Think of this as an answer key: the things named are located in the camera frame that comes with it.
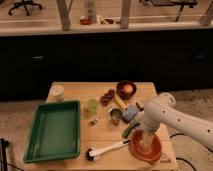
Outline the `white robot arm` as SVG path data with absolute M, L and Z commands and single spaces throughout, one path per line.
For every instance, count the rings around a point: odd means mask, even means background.
M 213 122 L 178 111 L 175 106 L 174 96 L 167 92 L 147 100 L 144 103 L 142 129 L 146 133 L 154 134 L 163 123 L 213 150 Z

